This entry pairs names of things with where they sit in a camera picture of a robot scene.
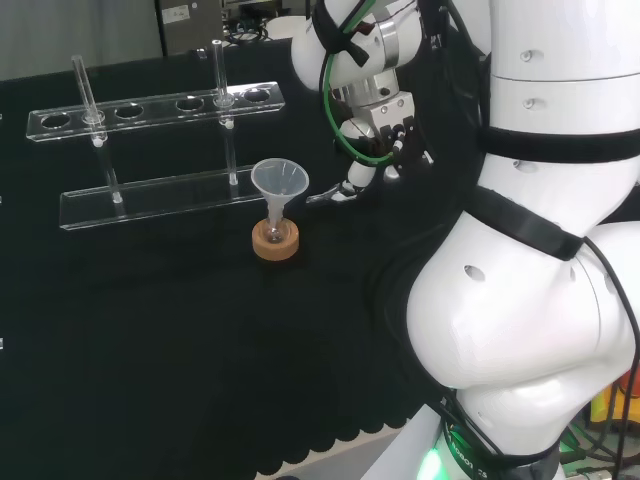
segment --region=green cable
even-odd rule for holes
[[[351,30],[353,30],[360,23],[360,21],[365,17],[365,15],[367,14],[369,9],[372,7],[372,5],[375,2],[376,2],[376,0],[368,0],[362,6],[362,8],[358,12],[358,14],[353,17],[351,22],[349,22],[349,24],[347,24],[347,27],[345,28],[344,33],[349,33]],[[368,157],[367,155],[363,155],[362,153],[358,152],[347,141],[345,136],[340,131],[340,128],[338,128],[338,125],[336,124],[336,121],[333,119],[333,116],[331,115],[331,107],[329,106],[329,92],[331,91],[330,79],[331,79],[331,68],[333,67],[334,58],[335,58],[335,55],[331,55],[331,56],[329,56],[329,59],[327,61],[327,67],[325,69],[325,74],[324,74],[324,89],[323,89],[324,90],[323,91],[324,109],[325,109],[325,113],[327,114],[327,118],[329,119],[329,123],[331,124],[331,128],[333,129],[333,133],[338,138],[340,143],[342,143],[342,145],[344,145],[344,147],[352,155],[355,156],[356,160],[364,160],[365,162],[369,163],[371,166],[376,166],[376,165],[383,164],[383,163],[389,161],[389,159],[392,157],[392,154],[388,154],[388,155],[386,155],[384,157],[379,157],[378,158],[378,157]]]

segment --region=black strap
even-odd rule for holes
[[[340,31],[331,15],[329,15],[324,0],[318,0],[316,3],[311,20],[318,39],[320,39],[320,43],[327,53],[336,55],[346,50],[359,67],[362,68],[367,63],[369,54],[351,41],[355,32],[344,33]]]
[[[555,223],[494,192],[476,186],[466,212],[494,230],[559,260],[576,256],[584,240],[565,232]]]
[[[482,128],[478,145],[485,153],[541,163],[592,164],[640,156],[640,130],[602,135],[548,135]]]

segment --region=green light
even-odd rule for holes
[[[442,468],[442,461],[436,449],[430,450],[422,460],[417,480],[445,480],[447,474]]]

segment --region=glass test tube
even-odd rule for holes
[[[229,94],[227,85],[227,69],[224,65],[224,47],[221,40],[211,42],[213,50],[213,69],[216,74],[216,96],[214,102],[217,107],[228,108],[233,105],[233,95]]]
[[[78,82],[78,89],[80,90],[82,103],[86,110],[83,121],[89,125],[89,128],[91,128],[91,142],[96,148],[100,167],[102,168],[105,180],[107,181],[107,186],[111,192],[111,198],[116,206],[116,211],[119,215],[124,214],[118,179],[116,178],[116,173],[111,165],[111,159],[106,147],[108,135],[104,125],[102,124],[104,114],[98,110],[98,107],[96,107],[96,101],[93,98],[91,84],[89,83],[89,77],[87,77],[87,71],[84,68],[82,56],[74,55],[71,57],[71,63],[73,64],[73,71],[75,72],[76,81]]]
[[[217,90],[214,103],[218,108],[229,109],[233,105],[234,97],[228,91],[227,71],[224,65],[224,47],[222,41],[213,40],[211,42],[213,50],[213,68],[216,75]],[[230,112],[222,112],[220,116],[224,136],[224,153],[227,161],[227,172],[229,174],[229,185],[238,185],[238,168],[236,164],[236,147],[233,141],[234,120]]]

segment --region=clear acrylic rack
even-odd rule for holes
[[[251,181],[252,165],[238,168],[235,117],[274,112],[285,105],[276,82],[227,86],[222,42],[212,42],[216,88],[199,92],[96,103],[82,57],[72,64],[83,105],[29,114],[27,138],[34,142],[88,136],[105,186],[60,195],[60,228],[78,230],[261,199]],[[203,51],[201,59],[206,60]],[[227,168],[132,183],[118,183],[109,134],[162,125],[213,120],[224,139]]]

